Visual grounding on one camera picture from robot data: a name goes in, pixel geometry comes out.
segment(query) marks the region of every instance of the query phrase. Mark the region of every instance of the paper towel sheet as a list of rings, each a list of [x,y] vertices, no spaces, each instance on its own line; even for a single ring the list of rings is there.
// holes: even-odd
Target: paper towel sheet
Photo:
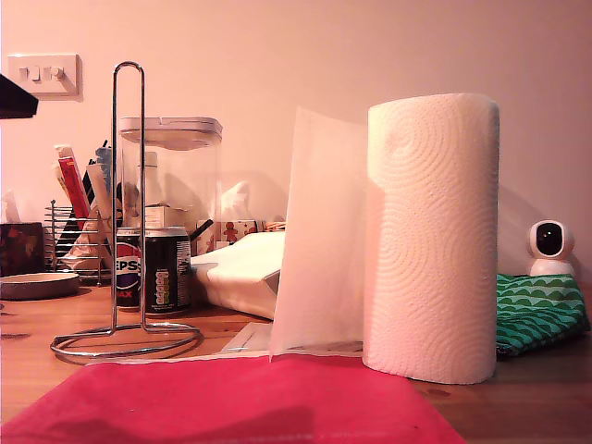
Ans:
[[[362,339],[366,134],[297,113],[272,355]]]

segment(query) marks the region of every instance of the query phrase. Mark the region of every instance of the metal paper towel holder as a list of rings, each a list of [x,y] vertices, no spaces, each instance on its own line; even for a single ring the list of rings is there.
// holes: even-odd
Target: metal paper towel holder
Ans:
[[[196,341],[197,344],[203,339],[203,335],[199,328],[188,326],[186,324],[161,322],[155,324],[148,324],[146,322],[146,227],[145,227],[145,204],[146,204],[146,137],[145,137],[145,82],[144,70],[136,62],[125,61],[119,63],[113,71],[113,120],[111,122],[112,130],[112,164],[111,164],[111,190],[117,187],[117,74],[123,67],[134,67],[141,75],[141,136],[140,136],[140,164],[141,164],[141,221],[140,221],[140,243],[142,250],[142,265],[140,273],[140,311],[142,320],[140,324],[117,324],[117,294],[116,294],[116,260],[117,260],[117,223],[114,219],[117,214],[116,195],[114,192],[112,199],[112,234],[113,234],[113,249],[115,253],[113,256],[113,264],[111,265],[111,326],[92,328],[83,330],[78,333],[70,335],[56,336],[50,344],[50,348],[56,355],[66,357],[83,357],[83,358],[117,358],[125,356],[133,356],[138,354],[147,354],[153,352],[163,352],[166,350],[175,349],[177,347]],[[141,328],[147,333],[151,334],[166,334],[166,333],[187,333],[189,336],[184,339],[178,339],[171,343],[161,346],[141,347],[133,350],[125,351],[73,351],[68,350],[68,346],[81,339],[89,338],[106,338],[113,336],[116,332],[121,330],[131,330]]]

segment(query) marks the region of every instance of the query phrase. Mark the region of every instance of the light switch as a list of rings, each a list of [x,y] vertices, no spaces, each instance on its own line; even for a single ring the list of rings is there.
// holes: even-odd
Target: light switch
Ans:
[[[9,55],[8,77],[39,99],[47,96],[77,96],[78,55]]]

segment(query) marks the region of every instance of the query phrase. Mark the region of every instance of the security camera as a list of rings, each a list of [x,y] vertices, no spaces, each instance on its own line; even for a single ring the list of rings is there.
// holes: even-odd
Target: security camera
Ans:
[[[567,257],[574,249],[574,236],[561,222],[542,220],[528,232],[528,246],[535,262],[530,276],[574,275]]]

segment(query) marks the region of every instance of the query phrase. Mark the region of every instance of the green cloth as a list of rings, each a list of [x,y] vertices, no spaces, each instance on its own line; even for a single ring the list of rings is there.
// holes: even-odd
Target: green cloth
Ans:
[[[570,275],[498,275],[498,355],[517,356],[590,329]]]

